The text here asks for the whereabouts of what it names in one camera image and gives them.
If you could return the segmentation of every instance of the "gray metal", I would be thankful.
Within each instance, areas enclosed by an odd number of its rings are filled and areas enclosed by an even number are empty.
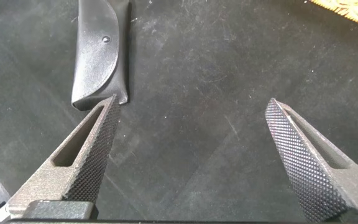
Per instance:
[[[72,105],[89,110],[116,94],[127,103],[129,0],[79,0]]]
[[[265,116],[307,219],[358,221],[358,165],[289,106],[271,99]]]
[[[87,220],[93,211],[92,202],[38,200],[29,204],[22,218]]]
[[[8,201],[11,217],[35,200],[95,202],[118,118],[116,95],[97,104]]]

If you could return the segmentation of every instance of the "black work surface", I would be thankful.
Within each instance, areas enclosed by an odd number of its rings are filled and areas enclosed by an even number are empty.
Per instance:
[[[77,7],[0,1],[0,181],[10,194],[86,114],[70,106]],[[303,1],[132,9],[131,102],[100,218],[304,220],[264,120],[271,97],[358,163],[358,24]]]

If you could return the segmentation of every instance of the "textured metal surface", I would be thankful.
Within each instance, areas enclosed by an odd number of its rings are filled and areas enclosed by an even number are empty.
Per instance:
[[[96,200],[119,117],[116,95],[100,102],[8,201],[20,217],[35,200]]]
[[[115,103],[106,111],[103,121],[98,125],[87,155],[77,164],[71,184],[67,186],[64,194],[64,200],[96,203],[118,119],[119,105]]]
[[[31,202],[22,218],[89,219],[94,210],[92,202],[64,202],[37,200]]]
[[[271,99],[265,116],[306,218],[358,220],[357,164],[289,106]]]
[[[126,31],[129,1],[80,0],[75,77],[71,103],[89,110],[116,94],[128,101]]]

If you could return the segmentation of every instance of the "black rubber mat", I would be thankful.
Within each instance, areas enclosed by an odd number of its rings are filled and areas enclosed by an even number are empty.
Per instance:
[[[290,105],[358,163],[358,24],[308,1],[134,1],[129,88],[100,218],[302,221],[264,120]],[[0,1],[0,180],[10,194],[85,113],[76,1]]]

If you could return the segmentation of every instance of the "scratch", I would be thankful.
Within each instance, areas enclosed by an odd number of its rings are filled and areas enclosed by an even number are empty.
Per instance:
[[[74,19],[71,20],[71,23],[75,22],[77,20],[78,16],[74,17]]]
[[[112,184],[112,186],[129,202],[129,205],[131,205],[132,208],[134,208],[139,214],[143,217],[143,219],[147,220],[147,216],[138,208],[136,203],[132,203],[132,200],[129,199],[129,197],[125,194],[125,192],[118,187],[118,185],[106,174],[104,174],[104,177]]]
[[[223,76],[222,78],[218,78],[217,80],[209,80],[209,81],[204,81],[206,83],[211,83],[211,82],[219,82],[224,80],[225,78],[227,78],[227,75]]]
[[[236,134],[237,140],[240,141],[240,137],[239,137],[239,135],[238,135],[238,133],[237,133],[237,130],[234,128],[233,124],[231,124],[229,118],[228,118],[226,115],[224,115],[224,118],[226,118],[226,120],[227,120],[228,123],[230,124],[230,127],[231,127],[231,129],[233,130],[234,134]]]

